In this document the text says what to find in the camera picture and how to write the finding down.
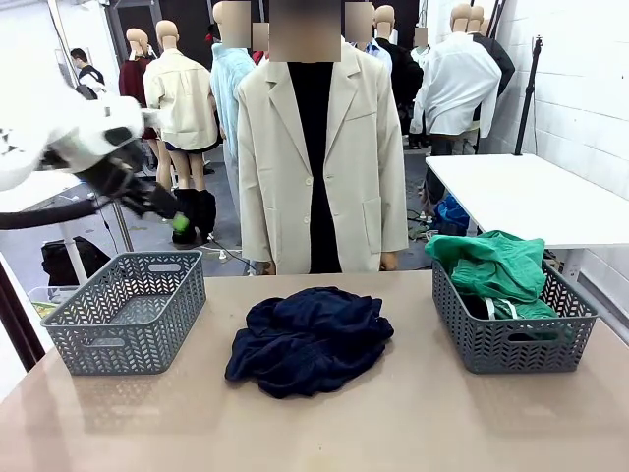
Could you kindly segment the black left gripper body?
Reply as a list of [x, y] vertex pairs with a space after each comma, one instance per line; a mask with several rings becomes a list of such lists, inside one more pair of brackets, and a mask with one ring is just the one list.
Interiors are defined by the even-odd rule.
[[83, 180], [100, 196], [127, 207], [137, 216], [170, 216], [170, 192], [156, 181], [138, 177], [115, 153], [85, 170]]

